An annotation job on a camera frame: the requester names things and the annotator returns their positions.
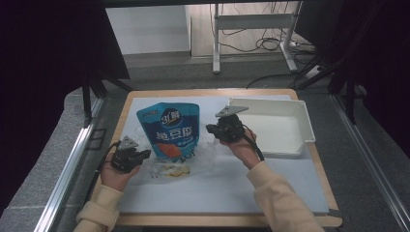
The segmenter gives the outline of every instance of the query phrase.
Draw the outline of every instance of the cream sweater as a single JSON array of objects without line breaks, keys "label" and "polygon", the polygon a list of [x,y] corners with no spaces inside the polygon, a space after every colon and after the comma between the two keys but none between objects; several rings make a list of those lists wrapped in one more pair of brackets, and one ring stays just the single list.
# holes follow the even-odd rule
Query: cream sweater
[{"label": "cream sweater", "polygon": [[[324,231],[288,182],[264,161],[254,166],[248,178],[255,188],[255,200],[274,232]],[[87,202],[77,215],[79,224],[74,231],[111,231],[122,195],[118,190],[102,186],[97,199]]]}]

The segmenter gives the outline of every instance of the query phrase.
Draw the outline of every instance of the person's right hand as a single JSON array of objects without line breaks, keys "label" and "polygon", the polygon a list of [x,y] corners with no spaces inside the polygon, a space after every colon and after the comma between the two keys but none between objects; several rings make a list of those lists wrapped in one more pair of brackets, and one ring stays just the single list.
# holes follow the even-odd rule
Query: person's right hand
[{"label": "person's right hand", "polygon": [[[254,134],[252,130],[245,129],[245,135],[251,140],[256,139],[256,134]],[[230,148],[232,153],[239,160],[241,160],[241,162],[249,170],[251,170],[255,165],[257,165],[260,162],[259,157],[256,154],[255,150],[244,138],[241,138],[241,140],[237,142],[231,142],[231,143],[220,140],[220,144]]]}]

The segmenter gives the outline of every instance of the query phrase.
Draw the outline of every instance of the snack package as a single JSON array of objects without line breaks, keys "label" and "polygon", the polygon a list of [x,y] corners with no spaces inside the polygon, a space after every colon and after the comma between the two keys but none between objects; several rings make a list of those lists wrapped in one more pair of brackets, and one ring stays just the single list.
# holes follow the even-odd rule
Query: snack package
[{"label": "snack package", "polygon": [[158,158],[191,156],[199,139],[199,105],[160,102],[138,110],[136,116]]}]

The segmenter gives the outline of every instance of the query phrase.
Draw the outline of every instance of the beige sleeve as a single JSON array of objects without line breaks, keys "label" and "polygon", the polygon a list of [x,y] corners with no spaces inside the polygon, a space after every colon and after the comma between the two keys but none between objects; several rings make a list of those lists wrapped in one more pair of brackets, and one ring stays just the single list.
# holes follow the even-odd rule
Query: beige sleeve
[{"label": "beige sleeve", "polygon": [[107,186],[101,186],[95,201],[88,201],[77,215],[78,222],[74,231],[101,232],[111,231],[119,216],[116,210],[123,192]]},{"label": "beige sleeve", "polygon": [[254,166],[248,173],[248,178],[255,188],[255,200],[273,231],[324,231],[289,183],[265,161]]}]

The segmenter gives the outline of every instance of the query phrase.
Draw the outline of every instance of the table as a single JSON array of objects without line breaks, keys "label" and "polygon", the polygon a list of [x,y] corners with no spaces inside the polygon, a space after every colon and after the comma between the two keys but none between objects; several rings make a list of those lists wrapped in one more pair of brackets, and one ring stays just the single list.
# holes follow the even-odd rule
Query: table
[{"label": "table", "polygon": [[[129,115],[129,109],[134,98],[152,97],[203,97],[203,96],[261,96],[261,95],[288,95],[292,100],[298,97],[293,90],[289,89],[217,89],[217,90],[166,90],[166,91],[135,91],[130,92],[125,102],[123,111],[115,129],[111,142],[120,139],[123,127]],[[315,145],[309,145],[317,174],[319,176],[325,197],[329,205],[330,212],[327,215],[316,216],[322,226],[337,227],[342,223],[341,217],[335,216],[338,212],[332,189],[329,185],[322,162],[317,153]],[[94,188],[94,195],[99,191],[101,181],[99,180]],[[264,227],[267,220],[260,215],[188,215],[188,214],[120,214],[118,225],[133,226],[232,226],[232,227]]]}]

